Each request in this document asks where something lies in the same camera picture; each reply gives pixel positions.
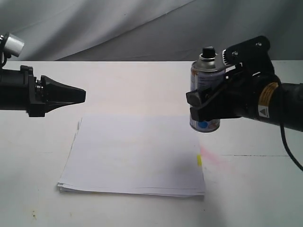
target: robotic arm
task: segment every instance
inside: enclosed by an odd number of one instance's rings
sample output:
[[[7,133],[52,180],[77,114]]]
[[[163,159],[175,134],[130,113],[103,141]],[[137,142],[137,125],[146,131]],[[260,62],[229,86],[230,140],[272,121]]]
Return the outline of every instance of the robotic arm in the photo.
[[[44,117],[56,108],[85,102],[84,90],[47,76],[38,80],[33,67],[21,65],[20,70],[3,69],[7,58],[18,57],[23,46],[23,41],[12,34],[0,36],[0,110],[25,110],[30,117]]]
[[[288,148],[284,126],[303,131],[303,84],[281,83],[268,56],[270,44],[259,36],[231,46],[214,58],[214,67],[225,70],[220,85],[188,92],[187,102],[194,121],[246,117],[280,125],[284,147]]]

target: stack of paper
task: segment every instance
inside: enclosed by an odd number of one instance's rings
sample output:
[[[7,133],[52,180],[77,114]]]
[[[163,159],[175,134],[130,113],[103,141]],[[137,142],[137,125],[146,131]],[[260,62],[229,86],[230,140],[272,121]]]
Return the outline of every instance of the stack of paper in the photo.
[[[199,153],[188,116],[86,116],[58,187],[62,192],[204,195]]]

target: white paper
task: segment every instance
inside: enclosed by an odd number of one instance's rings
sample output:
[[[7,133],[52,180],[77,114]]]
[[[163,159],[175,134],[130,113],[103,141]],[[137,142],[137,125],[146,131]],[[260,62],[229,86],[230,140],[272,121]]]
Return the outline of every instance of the white paper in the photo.
[[[188,116],[86,116],[58,186],[67,192],[203,195],[199,153]]]

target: white backdrop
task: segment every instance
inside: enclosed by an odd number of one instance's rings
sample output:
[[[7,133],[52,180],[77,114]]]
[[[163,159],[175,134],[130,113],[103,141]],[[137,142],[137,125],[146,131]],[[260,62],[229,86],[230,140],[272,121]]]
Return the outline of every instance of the white backdrop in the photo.
[[[265,35],[275,60],[303,59],[300,0],[0,0],[19,60],[184,61]]]

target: metal bolt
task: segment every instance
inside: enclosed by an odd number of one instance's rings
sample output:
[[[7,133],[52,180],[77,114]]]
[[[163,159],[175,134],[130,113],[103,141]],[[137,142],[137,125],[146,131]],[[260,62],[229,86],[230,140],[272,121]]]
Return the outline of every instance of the metal bolt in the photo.
[[[233,57],[238,56],[238,52],[236,52],[236,51],[232,52],[232,56],[233,56]]]

